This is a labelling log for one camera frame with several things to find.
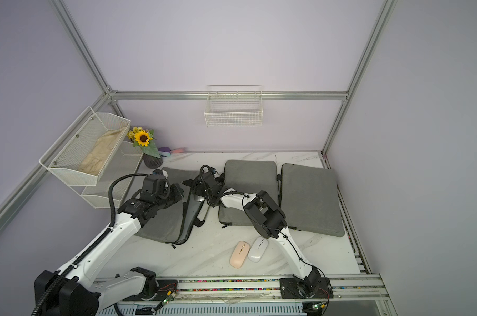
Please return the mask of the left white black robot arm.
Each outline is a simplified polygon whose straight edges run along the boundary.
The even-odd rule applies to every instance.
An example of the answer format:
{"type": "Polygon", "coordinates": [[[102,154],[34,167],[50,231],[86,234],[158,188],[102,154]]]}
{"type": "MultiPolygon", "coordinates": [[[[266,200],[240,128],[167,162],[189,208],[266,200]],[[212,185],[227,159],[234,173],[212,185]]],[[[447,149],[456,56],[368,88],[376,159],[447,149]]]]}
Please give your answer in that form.
{"type": "Polygon", "coordinates": [[[167,209],[184,194],[170,184],[167,172],[156,169],[143,175],[144,184],[119,209],[110,207],[109,225],[73,259],[57,271],[42,272],[34,282],[33,315],[96,315],[125,298],[153,300],[159,292],[156,274],[141,267],[102,284],[95,282],[107,262],[130,237],[161,209],[167,209]]]}

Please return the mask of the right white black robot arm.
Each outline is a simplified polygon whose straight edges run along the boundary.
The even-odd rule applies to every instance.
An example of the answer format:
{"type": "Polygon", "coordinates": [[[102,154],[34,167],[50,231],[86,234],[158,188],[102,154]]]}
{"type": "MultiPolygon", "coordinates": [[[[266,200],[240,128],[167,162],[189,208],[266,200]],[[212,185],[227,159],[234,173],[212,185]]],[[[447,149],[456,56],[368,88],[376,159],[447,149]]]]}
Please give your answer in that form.
{"type": "Polygon", "coordinates": [[[261,237],[271,239],[280,247],[292,269],[296,296],[312,298],[316,295],[325,274],[303,255],[292,238],[284,211],[266,191],[248,193],[231,188],[208,165],[203,165],[194,179],[185,180],[183,184],[190,188],[191,195],[206,201],[210,207],[223,206],[243,211],[261,237]]]}

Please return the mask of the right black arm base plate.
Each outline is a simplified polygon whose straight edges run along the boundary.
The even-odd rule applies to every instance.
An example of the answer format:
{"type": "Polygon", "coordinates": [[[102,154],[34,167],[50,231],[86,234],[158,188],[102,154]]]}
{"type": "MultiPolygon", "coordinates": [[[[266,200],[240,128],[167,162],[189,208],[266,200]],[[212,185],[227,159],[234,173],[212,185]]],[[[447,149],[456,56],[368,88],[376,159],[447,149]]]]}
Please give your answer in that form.
{"type": "Polygon", "coordinates": [[[318,283],[309,285],[297,278],[281,278],[280,295],[282,299],[332,299],[333,288],[328,278],[321,277],[318,283]]]}

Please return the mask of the silver grey computer mouse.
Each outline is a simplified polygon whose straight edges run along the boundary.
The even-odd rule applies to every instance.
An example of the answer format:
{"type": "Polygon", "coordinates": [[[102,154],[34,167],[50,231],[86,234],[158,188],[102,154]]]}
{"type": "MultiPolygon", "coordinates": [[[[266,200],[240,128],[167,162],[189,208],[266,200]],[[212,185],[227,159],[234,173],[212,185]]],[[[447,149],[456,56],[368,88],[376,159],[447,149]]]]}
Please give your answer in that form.
{"type": "Polygon", "coordinates": [[[205,197],[195,196],[195,197],[194,197],[194,200],[197,201],[198,203],[201,203],[201,202],[205,201],[205,197]]]}

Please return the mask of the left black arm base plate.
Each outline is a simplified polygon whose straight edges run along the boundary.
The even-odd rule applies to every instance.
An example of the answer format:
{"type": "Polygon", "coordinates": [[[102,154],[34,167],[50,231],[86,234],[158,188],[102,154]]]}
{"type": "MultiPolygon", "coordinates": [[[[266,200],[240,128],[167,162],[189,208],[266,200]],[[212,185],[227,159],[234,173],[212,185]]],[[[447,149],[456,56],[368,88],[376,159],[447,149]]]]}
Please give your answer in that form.
{"type": "Polygon", "coordinates": [[[160,302],[168,296],[168,292],[176,292],[178,281],[175,279],[157,280],[157,288],[152,294],[137,294],[125,298],[124,302],[160,302]]]}

